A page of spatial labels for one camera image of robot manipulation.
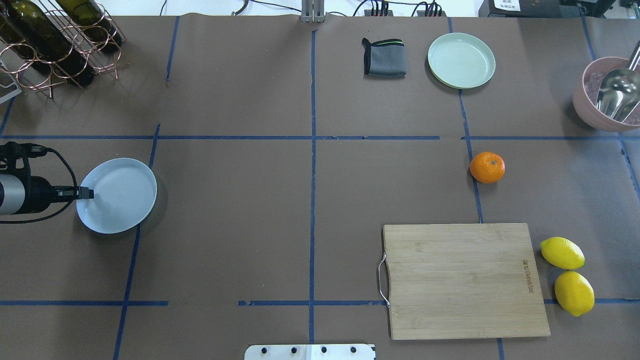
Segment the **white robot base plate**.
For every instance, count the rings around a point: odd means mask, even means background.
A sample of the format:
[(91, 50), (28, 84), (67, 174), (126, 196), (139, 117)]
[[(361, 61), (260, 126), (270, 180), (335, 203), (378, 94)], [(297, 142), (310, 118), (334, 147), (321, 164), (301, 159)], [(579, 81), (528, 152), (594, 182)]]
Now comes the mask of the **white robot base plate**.
[(245, 360), (375, 360), (373, 344), (255, 344), (247, 347)]

